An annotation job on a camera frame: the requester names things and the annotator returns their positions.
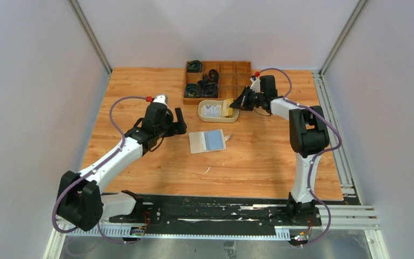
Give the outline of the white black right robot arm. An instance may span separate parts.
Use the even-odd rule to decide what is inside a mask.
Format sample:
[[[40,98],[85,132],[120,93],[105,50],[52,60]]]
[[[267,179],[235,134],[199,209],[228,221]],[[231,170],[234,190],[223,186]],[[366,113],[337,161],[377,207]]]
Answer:
[[[289,123],[289,141],[296,155],[295,180],[288,196],[286,217],[300,225],[315,212],[313,186],[323,151],[330,138],[320,106],[305,106],[278,96],[274,76],[252,75],[251,84],[231,104],[232,108],[251,111],[262,108]]]

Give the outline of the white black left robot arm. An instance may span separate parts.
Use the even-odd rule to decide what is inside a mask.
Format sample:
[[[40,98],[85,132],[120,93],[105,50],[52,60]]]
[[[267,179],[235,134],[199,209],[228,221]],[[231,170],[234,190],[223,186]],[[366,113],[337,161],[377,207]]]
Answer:
[[[162,140],[186,131],[181,108],[171,111],[165,102],[151,102],[144,117],[131,129],[119,130],[122,139],[112,150],[89,167],[77,173],[67,171],[61,177],[52,213],[53,225],[57,225],[57,216],[83,231],[113,216],[139,222],[144,211],[142,199],[127,190],[105,195],[105,188],[131,163],[156,150]]]

